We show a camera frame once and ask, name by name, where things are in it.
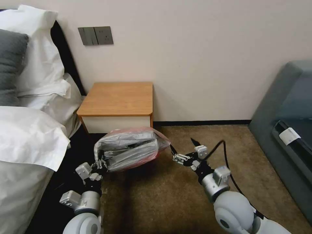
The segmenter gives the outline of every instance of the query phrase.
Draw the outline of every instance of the wooden nightstand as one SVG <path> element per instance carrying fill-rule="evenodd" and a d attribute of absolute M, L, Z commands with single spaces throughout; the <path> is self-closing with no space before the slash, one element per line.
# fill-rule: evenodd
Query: wooden nightstand
<path fill-rule="evenodd" d="M 153 127 L 153 83 L 95 83 L 77 114 L 89 133 Z"/>

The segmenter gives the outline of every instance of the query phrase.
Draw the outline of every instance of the carpet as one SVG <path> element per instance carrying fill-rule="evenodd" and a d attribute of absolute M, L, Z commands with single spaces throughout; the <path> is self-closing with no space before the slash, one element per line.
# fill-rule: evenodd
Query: carpet
<path fill-rule="evenodd" d="M 192 152 L 190 137 L 208 147 L 227 143 L 232 175 L 248 200 L 291 233 L 312 228 L 245 125 L 170 126 L 158 129 L 179 153 Z M 225 165 L 223 147 L 209 158 L 212 168 Z M 232 181 L 231 190 L 236 191 Z M 104 233 L 226 233 L 215 220 L 197 175 L 172 161 L 170 150 L 140 167 L 106 174 L 102 183 Z"/>

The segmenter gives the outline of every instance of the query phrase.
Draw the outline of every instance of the white label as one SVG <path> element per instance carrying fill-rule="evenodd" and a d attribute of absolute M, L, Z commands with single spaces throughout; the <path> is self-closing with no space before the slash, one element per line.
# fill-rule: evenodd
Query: white label
<path fill-rule="evenodd" d="M 294 140 L 301 138 L 298 133 L 296 133 L 293 128 L 287 128 L 279 135 L 280 139 L 284 142 L 285 145 L 289 145 Z"/>

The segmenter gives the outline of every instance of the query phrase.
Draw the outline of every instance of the black cable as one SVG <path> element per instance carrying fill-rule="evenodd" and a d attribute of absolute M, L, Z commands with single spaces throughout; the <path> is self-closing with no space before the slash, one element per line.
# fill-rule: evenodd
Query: black cable
<path fill-rule="evenodd" d="M 225 140 L 219 141 L 219 142 L 215 145 L 215 147 L 210 151 L 210 153 L 204 158 L 204 160 L 207 160 L 207 159 L 216 151 L 216 149 L 217 149 L 222 143 L 223 143 L 223 152 L 224 152 L 225 164 L 226 164 L 227 168 L 230 169 L 230 166 L 228 165 L 228 161 L 227 161 L 227 160 L 228 160 L 228 157 L 227 157 L 227 147 L 226 147 Z M 234 180 L 232 174 L 230 174 L 230 177 L 231 177 L 231 180 L 233 181 L 233 184 L 235 185 L 235 187 L 237 188 L 237 190 L 240 192 L 240 194 L 242 194 L 243 196 L 245 196 L 245 195 L 243 194 L 243 192 L 241 191 L 241 189 L 238 187 L 237 183 L 235 182 L 235 180 Z M 263 219 L 263 217 L 266 217 L 266 216 L 264 216 L 261 212 L 259 212 L 257 209 L 256 209 L 256 215 L 257 215 L 258 217 L 260 217 L 261 219 Z"/>

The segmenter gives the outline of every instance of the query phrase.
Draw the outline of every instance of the wrapped package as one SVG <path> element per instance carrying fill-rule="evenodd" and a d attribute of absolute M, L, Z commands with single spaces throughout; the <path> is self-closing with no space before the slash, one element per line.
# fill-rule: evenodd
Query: wrapped package
<path fill-rule="evenodd" d="M 157 158 L 169 145 L 168 138 L 150 127 L 118 129 L 94 145 L 94 156 L 108 172 L 124 171 Z"/>

